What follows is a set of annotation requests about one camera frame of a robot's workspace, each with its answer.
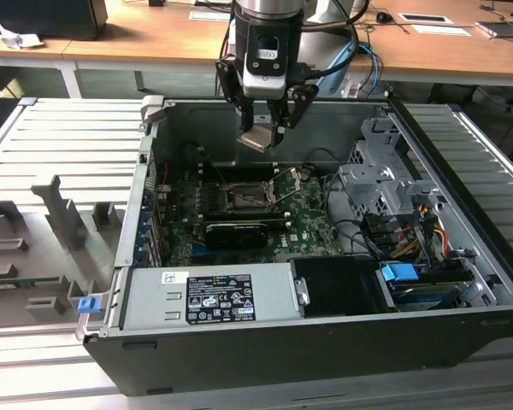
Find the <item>motherboard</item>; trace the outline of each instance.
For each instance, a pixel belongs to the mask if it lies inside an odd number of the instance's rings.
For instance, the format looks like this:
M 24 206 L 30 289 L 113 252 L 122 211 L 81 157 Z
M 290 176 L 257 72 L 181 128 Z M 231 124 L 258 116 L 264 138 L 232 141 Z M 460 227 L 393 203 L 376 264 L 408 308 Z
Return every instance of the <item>motherboard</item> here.
M 308 169 L 200 167 L 171 175 L 160 215 L 169 267 L 286 262 L 341 255 Z

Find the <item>table leg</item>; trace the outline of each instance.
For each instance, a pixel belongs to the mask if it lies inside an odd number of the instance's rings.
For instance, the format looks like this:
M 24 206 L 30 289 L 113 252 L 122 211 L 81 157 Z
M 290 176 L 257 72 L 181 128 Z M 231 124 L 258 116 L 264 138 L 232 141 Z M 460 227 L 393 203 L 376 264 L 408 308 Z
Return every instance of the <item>table leg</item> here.
M 137 85 L 137 90 L 138 91 L 146 90 L 146 87 L 144 87 L 143 72 L 142 71 L 134 71 L 134 73 L 135 73 L 135 84 Z
M 343 87 L 340 90 L 343 98 L 357 98 L 359 87 L 367 77 L 364 71 L 348 71 Z
M 61 68 L 62 79 L 67 86 L 68 96 L 70 98 L 82 97 L 82 84 L 80 81 L 80 71 L 72 68 Z

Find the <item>power supply label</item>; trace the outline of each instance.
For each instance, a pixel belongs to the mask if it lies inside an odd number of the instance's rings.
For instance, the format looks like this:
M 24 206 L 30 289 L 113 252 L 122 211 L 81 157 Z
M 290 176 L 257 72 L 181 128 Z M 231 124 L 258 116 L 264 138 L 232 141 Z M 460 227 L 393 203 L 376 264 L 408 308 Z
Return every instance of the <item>power supply label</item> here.
M 186 322 L 190 325 L 256 318 L 250 275 L 205 276 L 186 281 Z

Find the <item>green circuit board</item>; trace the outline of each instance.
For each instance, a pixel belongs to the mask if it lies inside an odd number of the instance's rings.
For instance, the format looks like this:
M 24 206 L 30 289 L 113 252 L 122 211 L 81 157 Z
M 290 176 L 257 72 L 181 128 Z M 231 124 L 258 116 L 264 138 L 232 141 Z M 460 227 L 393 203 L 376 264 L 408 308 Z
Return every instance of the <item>green circuit board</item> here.
M 183 173 L 172 183 L 174 211 L 177 216 L 168 222 L 170 267 L 198 265 L 232 265 L 286 262 L 296 256 L 341 255 L 338 240 L 321 209 L 322 187 L 317 177 L 309 176 L 300 184 L 300 191 L 277 203 L 282 213 L 291 214 L 291 226 L 268 233 L 264 248 L 244 251 L 208 251 L 201 236 L 201 222 L 196 211 L 196 191 L 200 185 L 196 173 Z M 274 193 L 282 198 L 293 190 L 289 174 L 274 182 Z

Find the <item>wooden desk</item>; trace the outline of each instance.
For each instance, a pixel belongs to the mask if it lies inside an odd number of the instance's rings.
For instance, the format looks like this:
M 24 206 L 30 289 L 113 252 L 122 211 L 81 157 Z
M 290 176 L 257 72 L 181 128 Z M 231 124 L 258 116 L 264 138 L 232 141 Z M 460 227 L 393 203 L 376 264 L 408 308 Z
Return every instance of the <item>wooden desk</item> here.
M 382 79 L 471 85 L 513 85 L 513 40 L 494 39 L 477 21 L 500 21 L 479 9 L 478 0 L 373 0 L 377 9 L 387 9 L 399 24 L 407 23 L 398 13 L 443 15 L 451 25 L 464 28 L 471 37 L 420 34 L 411 26 L 374 26 L 370 35 L 373 50 L 384 62 Z M 495 3 L 496 11 L 513 20 L 513 3 Z M 376 10 L 369 9 L 365 21 L 376 24 Z M 367 41 L 358 30 L 361 41 Z M 351 90 L 370 69 L 369 58 L 358 56 L 350 65 Z
M 499 21 L 479 10 L 478 0 L 372 0 L 402 22 L 398 13 L 445 15 L 454 26 L 474 26 L 476 21 Z M 81 97 L 79 69 L 135 71 L 137 88 L 143 89 L 143 71 L 213 73 L 226 22 L 188 20 L 191 7 L 169 4 L 150 8 L 146 1 L 124 3 L 107 0 L 108 25 L 95 42 L 46 39 L 46 47 L 9 50 L 0 43 L 0 65 L 54 67 L 62 71 L 71 97 Z M 508 16 L 513 3 L 496 2 L 498 12 Z M 370 9 L 367 21 L 375 23 Z M 472 85 L 513 86 L 513 42 L 490 40 L 478 27 L 465 28 L 471 37 L 420 34 L 405 26 L 375 26 L 371 44 L 384 62 L 383 79 Z M 366 34 L 359 31 L 362 41 Z M 350 66 L 345 90 L 357 93 L 371 68 L 366 56 Z
M 63 58 L 77 61 L 212 64 L 219 57 L 226 22 L 188 20 L 192 7 L 107 0 L 109 19 L 98 41 L 72 41 Z

